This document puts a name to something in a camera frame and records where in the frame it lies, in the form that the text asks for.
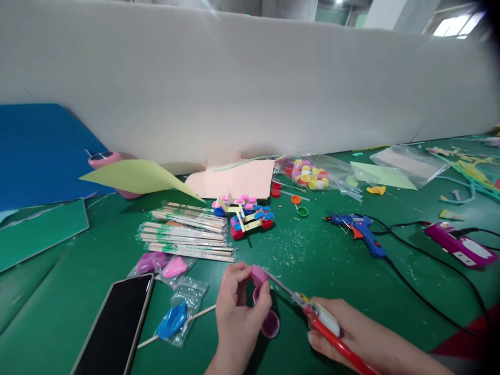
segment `hot glue gun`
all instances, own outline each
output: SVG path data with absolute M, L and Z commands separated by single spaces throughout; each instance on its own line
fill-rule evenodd
M 354 239 L 362 238 L 365 240 L 370 250 L 370 255 L 374 258 L 385 257 L 385 249 L 377 241 L 377 238 L 370 231 L 369 226 L 372 225 L 372 221 L 368 216 L 359 215 L 332 215 L 323 218 L 328 220 L 333 224 L 341 226 L 346 226 L 352 229 L 354 233 Z

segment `smartphone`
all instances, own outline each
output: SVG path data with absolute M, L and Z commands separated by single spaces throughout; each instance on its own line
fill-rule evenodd
M 148 273 L 111 286 L 71 374 L 130 372 L 154 281 Z

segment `light green paper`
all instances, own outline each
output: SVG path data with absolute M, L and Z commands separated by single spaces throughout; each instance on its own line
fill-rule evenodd
M 399 168 L 382 167 L 375 164 L 365 164 L 351 161 L 356 178 L 361 181 L 374 182 L 378 185 L 395 186 L 401 189 L 417 190 Z
M 151 160 L 121 160 L 80 177 L 115 189 L 136 194 L 177 189 L 204 202 L 185 183 Z

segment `human hand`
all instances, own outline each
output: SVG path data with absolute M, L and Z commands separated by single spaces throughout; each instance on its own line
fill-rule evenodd
M 337 319 L 341 340 L 381 374 L 451 374 L 431 356 L 363 315 L 343 299 L 313 297 L 311 302 L 320 304 Z M 319 332 L 312 330 L 308 337 L 314 350 L 355 370 Z
M 243 374 L 257 343 L 272 300 L 269 281 L 260 288 L 253 308 L 246 306 L 246 281 L 252 267 L 244 262 L 227 267 L 215 308 L 219 345 L 207 373 Z

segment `black cable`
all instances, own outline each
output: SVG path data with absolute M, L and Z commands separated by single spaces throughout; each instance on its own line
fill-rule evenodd
M 483 298 L 481 297 L 481 293 L 479 293 L 479 290 L 476 288 L 476 286 L 474 285 L 474 283 L 472 281 L 470 281 L 470 279 L 462 272 L 460 271 L 459 269 L 453 267 L 452 265 L 448 264 L 447 262 L 439 259 L 438 257 L 426 252 L 425 250 L 419 248 L 419 247 L 416 247 L 415 245 L 413 244 L 410 244 L 409 242 L 403 240 L 401 237 L 399 237 L 396 233 L 394 233 L 394 231 L 392 230 L 393 227 L 400 227 L 400 226 L 405 226 L 405 225 L 410 225 L 410 223 L 408 224 L 396 224 L 396 225 L 393 225 L 392 227 L 388 227 L 387 225 L 385 225 L 381 220 L 377 219 L 376 217 L 373 217 L 373 216 L 369 216 L 369 215 L 362 215 L 362 214 L 355 214 L 355 215 L 358 215 L 358 216 L 368 216 L 369 218 L 377 221 L 378 223 L 380 223 L 383 227 L 386 228 L 386 231 L 385 232 L 382 232 L 382 234 L 385 234 L 385 233 L 391 233 L 394 237 L 396 237 L 399 241 L 401 241 L 402 243 L 404 243 L 405 245 L 407 246 L 410 246 L 411 248 L 423 253 L 423 254 L 426 254 L 427 256 L 429 256 L 430 258 L 438 261 L 439 263 L 445 265 L 446 267 L 448 267 L 449 269 L 452 269 L 454 270 L 457 274 L 459 274 L 460 276 L 462 276 L 462 278 L 467 281 L 467 283 L 470 285 L 470 287 L 472 288 L 472 291 L 474 292 L 474 295 L 476 296 L 476 300 L 478 301 L 478 304 L 479 304 L 479 308 L 481 309 L 481 312 L 483 313 L 484 317 L 486 318 L 486 322 L 487 322 L 487 325 L 488 325 L 488 328 L 490 330 L 493 329 L 493 323 L 491 322 L 491 318 L 490 318 L 490 315 L 488 314 L 488 309 L 486 308 L 486 304 L 484 303 L 483 301 Z M 414 221 L 413 223 L 421 223 L 421 222 L 425 222 L 425 223 L 428 223 L 428 221 Z
M 464 328 L 462 327 L 460 324 L 458 324 L 457 322 L 455 322 L 454 320 L 452 320 L 450 317 L 448 317 L 448 315 L 442 313 L 441 311 L 439 311 L 437 308 L 434 307 L 434 305 L 432 305 L 429 301 L 427 301 L 419 292 L 417 292 L 417 290 L 408 282 L 408 280 L 405 279 L 405 277 L 401 274 L 401 272 L 396 268 L 396 266 L 394 265 L 394 263 L 392 262 L 392 260 L 390 260 L 390 258 L 386 255 L 385 257 L 382 258 L 383 260 L 385 260 L 385 262 L 389 265 L 389 267 L 392 268 L 392 270 L 396 273 L 396 275 L 399 276 L 399 278 L 401 279 L 401 281 L 403 281 L 405 283 L 405 285 L 422 301 L 424 302 L 427 306 L 429 306 L 436 314 L 438 314 L 439 316 L 441 316 L 443 319 L 447 320 L 449 323 L 453 324 L 455 327 L 457 327 L 458 329 L 461 329 L 462 331 L 464 332 L 467 332 L 468 334 L 471 334 L 473 336 L 476 336 L 476 337 L 480 337 L 477 333 L 475 332 L 472 332 L 470 330 L 468 330 L 467 328 Z
M 450 234 L 452 236 L 456 237 L 456 238 L 459 238 L 459 237 L 465 236 L 466 234 L 469 234 L 469 233 L 472 233 L 472 232 L 486 232 L 486 233 L 493 234 L 493 235 L 495 235 L 497 237 L 500 237 L 500 234 L 498 234 L 496 232 L 490 231 L 488 229 L 481 229 L 481 228 L 457 229 L 457 230 L 454 230 L 453 232 L 450 232 Z M 491 246 L 486 246 L 486 245 L 483 245 L 483 244 L 480 244 L 480 245 L 484 246 L 484 247 L 487 247 L 490 250 L 500 251 L 500 248 L 498 248 L 498 247 L 491 247 Z

